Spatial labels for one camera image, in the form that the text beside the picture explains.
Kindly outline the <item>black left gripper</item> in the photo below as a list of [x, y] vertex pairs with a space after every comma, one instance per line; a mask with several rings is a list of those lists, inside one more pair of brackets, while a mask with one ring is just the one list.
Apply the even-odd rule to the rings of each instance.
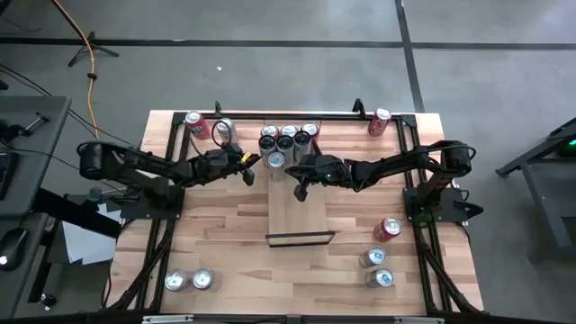
[[241, 165], [236, 164], [230, 154], [223, 150], [214, 150], [200, 156], [197, 161], [197, 183], [207, 185], [216, 180], [226, 179], [228, 176], [242, 174], [243, 182], [251, 186], [255, 181], [255, 174], [251, 167], [260, 166], [261, 157], [258, 154], [252, 154], [248, 162]]

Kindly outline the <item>silver soda can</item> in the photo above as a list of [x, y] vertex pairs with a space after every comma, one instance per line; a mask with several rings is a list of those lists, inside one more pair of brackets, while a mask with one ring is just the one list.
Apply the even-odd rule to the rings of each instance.
[[217, 291], [221, 286], [221, 276], [210, 268], [199, 268], [193, 273], [192, 283], [195, 290]]
[[189, 275], [181, 269], [173, 269], [166, 273], [164, 284], [167, 290], [173, 293], [185, 291], [189, 285]]

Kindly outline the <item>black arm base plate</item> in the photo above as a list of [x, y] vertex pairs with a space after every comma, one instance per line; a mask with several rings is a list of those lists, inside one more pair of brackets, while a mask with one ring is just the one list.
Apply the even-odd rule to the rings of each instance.
[[411, 222], [465, 222], [484, 211], [480, 205], [465, 201], [459, 189], [445, 189], [439, 205], [432, 211], [417, 204], [417, 195], [418, 190], [413, 187], [402, 191], [404, 210]]
[[129, 187], [119, 200], [121, 217], [127, 220], [177, 220], [180, 218], [185, 198], [185, 189], [170, 186], [167, 193]]

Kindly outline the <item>blue silver energy drink can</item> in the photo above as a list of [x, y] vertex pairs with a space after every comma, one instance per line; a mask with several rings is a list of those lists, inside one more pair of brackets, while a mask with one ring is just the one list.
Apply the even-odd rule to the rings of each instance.
[[275, 182], [282, 181], [284, 179], [284, 166], [285, 157], [281, 152], [274, 152], [268, 156], [267, 159], [268, 170], [270, 172], [271, 179]]

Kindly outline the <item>white paper sheets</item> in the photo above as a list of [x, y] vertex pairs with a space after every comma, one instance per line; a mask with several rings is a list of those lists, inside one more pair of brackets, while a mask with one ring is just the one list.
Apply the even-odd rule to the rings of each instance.
[[[121, 225], [124, 224], [121, 209], [116, 204], [99, 203], [95, 212]], [[85, 266], [113, 259], [117, 238], [82, 229], [80, 226], [65, 221], [62, 225], [69, 263], [80, 261]]]

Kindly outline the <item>red Fanta can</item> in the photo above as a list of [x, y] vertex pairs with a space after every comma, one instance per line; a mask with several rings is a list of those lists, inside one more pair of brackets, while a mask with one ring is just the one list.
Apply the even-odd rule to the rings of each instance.
[[184, 124], [199, 140], [207, 140], [211, 134], [203, 115], [198, 111], [190, 111], [184, 117]]

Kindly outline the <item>silver can blue tab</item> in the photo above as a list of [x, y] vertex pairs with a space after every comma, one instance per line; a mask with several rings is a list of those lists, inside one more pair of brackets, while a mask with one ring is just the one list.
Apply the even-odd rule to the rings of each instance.
[[385, 250], [380, 246], [369, 247], [359, 257], [361, 267], [368, 268], [381, 265], [386, 258]]
[[386, 268], [373, 270], [365, 274], [365, 284], [372, 288], [387, 288], [394, 283], [393, 273]]

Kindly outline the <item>black tripod stand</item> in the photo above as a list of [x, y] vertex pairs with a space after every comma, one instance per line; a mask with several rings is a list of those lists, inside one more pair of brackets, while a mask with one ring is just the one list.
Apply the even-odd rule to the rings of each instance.
[[120, 54], [116, 51], [113, 51], [111, 49], [107, 49], [101, 45], [95, 44], [95, 33], [93, 31], [91, 31], [88, 36], [87, 36], [87, 40], [89, 42], [89, 45], [82, 45], [80, 47], [80, 49], [76, 52], [75, 56], [67, 63], [67, 66], [69, 68], [72, 68], [85, 54], [89, 53], [89, 50], [95, 51], [95, 50], [99, 50], [107, 55], [110, 55], [112, 57], [116, 57], [118, 58], [120, 56]]

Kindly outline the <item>black metal cart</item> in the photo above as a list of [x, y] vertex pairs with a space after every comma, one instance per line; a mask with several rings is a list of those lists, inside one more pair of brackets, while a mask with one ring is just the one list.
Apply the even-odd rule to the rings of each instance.
[[576, 261], [576, 117], [551, 131], [543, 142], [498, 168], [506, 177], [520, 171], [544, 218], [553, 244], [528, 255], [534, 263]]

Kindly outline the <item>black computer mouse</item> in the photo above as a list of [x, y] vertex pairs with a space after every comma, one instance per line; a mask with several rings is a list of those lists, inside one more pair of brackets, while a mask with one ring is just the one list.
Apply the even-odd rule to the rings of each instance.
[[0, 271], [13, 271], [23, 261], [28, 231], [22, 228], [8, 230], [0, 238]]

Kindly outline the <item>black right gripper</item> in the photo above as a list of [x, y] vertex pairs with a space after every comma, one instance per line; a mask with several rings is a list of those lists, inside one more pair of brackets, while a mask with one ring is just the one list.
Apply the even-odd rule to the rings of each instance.
[[342, 159], [333, 155], [303, 157], [301, 163], [293, 167], [293, 178], [298, 181], [293, 193], [299, 202], [306, 200], [309, 185], [343, 188], [354, 186], [349, 167]]

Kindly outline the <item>black beam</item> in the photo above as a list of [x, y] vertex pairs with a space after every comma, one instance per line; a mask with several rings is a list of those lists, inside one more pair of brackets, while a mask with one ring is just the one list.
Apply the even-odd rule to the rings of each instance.
[[43, 212], [50, 217], [76, 225], [84, 230], [117, 239], [122, 226], [96, 210], [76, 204], [63, 196], [59, 196], [45, 189], [40, 189], [31, 205], [32, 212]]

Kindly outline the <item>grey desk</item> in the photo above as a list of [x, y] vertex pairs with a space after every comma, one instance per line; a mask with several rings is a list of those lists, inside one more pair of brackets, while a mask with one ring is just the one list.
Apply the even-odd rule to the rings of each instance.
[[66, 122], [71, 99], [65, 96], [0, 96], [0, 119], [8, 124], [28, 126], [35, 113], [49, 118], [29, 137], [19, 136], [1, 151], [15, 150], [20, 155], [13, 180], [0, 201], [0, 239], [11, 229], [28, 231], [22, 263], [13, 271], [0, 271], [0, 320], [11, 318], [28, 280], [47, 216], [32, 213], [34, 197], [50, 163]]

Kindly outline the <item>black keyboard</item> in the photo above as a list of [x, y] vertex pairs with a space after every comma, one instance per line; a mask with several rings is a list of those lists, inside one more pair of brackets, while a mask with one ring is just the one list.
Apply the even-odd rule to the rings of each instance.
[[20, 155], [14, 152], [0, 152], [0, 201], [10, 187]]

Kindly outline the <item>metal clamp tool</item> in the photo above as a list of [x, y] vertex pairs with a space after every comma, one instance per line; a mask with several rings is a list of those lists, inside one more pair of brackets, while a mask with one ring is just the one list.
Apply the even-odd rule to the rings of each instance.
[[20, 134], [23, 135], [24, 137], [31, 136], [36, 128], [40, 127], [43, 123], [50, 121], [50, 119], [47, 116], [43, 115], [40, 112], [36, 112], [35, 115], [37, 116], [36, 120], [20, 130]]

